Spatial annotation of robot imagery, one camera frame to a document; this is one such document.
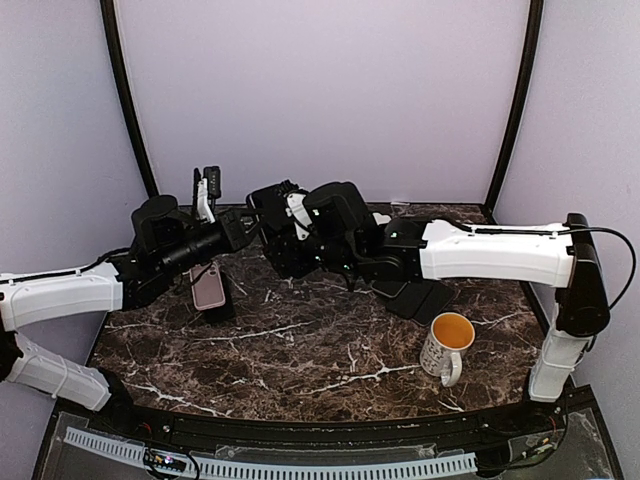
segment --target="pink phone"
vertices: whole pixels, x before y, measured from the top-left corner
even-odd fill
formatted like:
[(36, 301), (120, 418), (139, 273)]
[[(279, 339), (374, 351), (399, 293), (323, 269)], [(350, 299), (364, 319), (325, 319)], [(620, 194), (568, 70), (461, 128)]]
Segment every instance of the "pink phone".
[[(192, 282), (195, 281), (206, 269), (206, 266), (203, 267), (200, 265), (193, 267), (189, 270), (189, 278)], [(203, 274), (200, 280), (198, 280), (198, 283), (191, 287), (191, 292), (196, 310), (208, 310), (224, 305), (226, 299), (218, 265), (214, 263), (208, 271)]]

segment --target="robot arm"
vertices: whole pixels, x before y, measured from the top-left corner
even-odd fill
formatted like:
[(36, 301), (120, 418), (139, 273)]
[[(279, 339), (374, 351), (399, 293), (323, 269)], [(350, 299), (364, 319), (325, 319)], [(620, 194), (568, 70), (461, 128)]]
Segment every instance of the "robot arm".
[[(306, 192), (291, 182), (253, 192), (250, 210), (213, 217), (219, 170), (196, 172), (192, 214), (158, 196), (132, 215), (135, 238), (126, 252), (88, 267), (30, 276), (0, 276), (0, 381), (23, 383), (100, 411), (117, 394), (117, 377), (76, 365), (16, 333), (29, 323), (82, 312), (131, 310), (152, 303), (173, 278), (260, 235), (283, 277), (322, 268), (353, 285), (449, 277), (525, 280), (556, 287), (558, 312), (529, 385), (533, 400), (555, 401), (593, 335), (609, 321), (600, 266), (581, 215), (564, 225), (495, 227), (443, 219), (372, 214), (351, 183)], [(243, 217), (253, 216), (250, 228)]]
[(530, 377), (534, 401), (560, 397), (586, 346), (609, 322), (598, 256), (579, 214), (569, 214), (564, 224), (537, 227), (420, 218), (381, 223), (351, 183), (306, 192), (284, 182), (254, 192), (248, 203), (265, 212), (265, 256), (283, 277), (323, 268), (350, 285), (359, 277), (414, 282), (479, 277), (555, 287), (556, 315)]
[(144, 307), (167, 291), (176, 275), (249, 245), (258, 230), (245, 228), (246, 210), (213, 216), (219, 175), (217, 167), (205, 168), (204, 176), (196, 170), (191, 215), (168, 195), (146, 201), (132, 214), (135, 238), (129, 249), (74, 270), (0, 275), (0, 381), (22, 383), (93, 411), (122, 397), (126, 401), (115, 375), (70, 362), (17, 331), (51, 318)]

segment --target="white cable tray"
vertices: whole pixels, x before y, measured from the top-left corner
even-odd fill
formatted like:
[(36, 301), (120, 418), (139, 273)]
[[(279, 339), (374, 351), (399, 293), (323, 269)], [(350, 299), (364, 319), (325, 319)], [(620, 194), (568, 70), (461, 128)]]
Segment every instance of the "white cable tray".
[[(64, 442), (113, 461), (138, 468), (147, 468), (142, 459), (145, 446), (140, 442), (115, 440), (73, 427), (67, 428)], [(195, 468), (186, 455), (154, 449), (179, 458), (187, 464), (181, 478), (195, 478)], [(415, 460), (377, 465), (297, 466), (239, 463), (194, 455), (200, 466), (200, 478), (238, 480), (422, 480), (474, 473), (475, 454)], [(174, 470), (156, 467), (159, 472), (177, 474)]]

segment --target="phone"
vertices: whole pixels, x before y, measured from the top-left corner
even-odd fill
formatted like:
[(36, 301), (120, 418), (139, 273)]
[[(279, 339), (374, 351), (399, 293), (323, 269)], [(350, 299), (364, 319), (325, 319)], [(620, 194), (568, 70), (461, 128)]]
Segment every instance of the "phone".
[(406, 320), (413, 318), (425, 299), (429, 297), (434, 283), (436, 282), (431, 280), (408, 283), (387, 303), (387, 310)]
[(196, 310), (208, 310), (210, 308), (221, 307), (226, 303), (224, 294), (224, 286), (222, 284), (222, 276), (217, 264), (207, 266), (197, 265), (189, 270), (189, 278), (191, 282), (199, 280), (191, 287), (193, 294), (193, 304)]
[(431, 292), (413, 316), (413, 321), (422, 327), (431, 326), (431, 322), (442, 313), (444, 307), (449, 305), (455, 296), (455, 290), (443, 283), (434, 282)]
[(396, 282), (393, 280), (376, 280), (371, 285), (371, 290), (382, 297), (394, 299), (398, 295), (400, 295), (400, 293), (406, 286), (407, 282)]

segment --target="mug handle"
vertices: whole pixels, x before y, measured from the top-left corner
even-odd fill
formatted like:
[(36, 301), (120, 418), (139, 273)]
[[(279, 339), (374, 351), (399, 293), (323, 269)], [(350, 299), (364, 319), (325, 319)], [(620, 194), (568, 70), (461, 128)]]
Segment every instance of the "mug handle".
[(460, 352), (451, 352), (451, 373), (443, 372), (440, 376), (443, 387), (453, 387), (462, 374), (462, 357)]

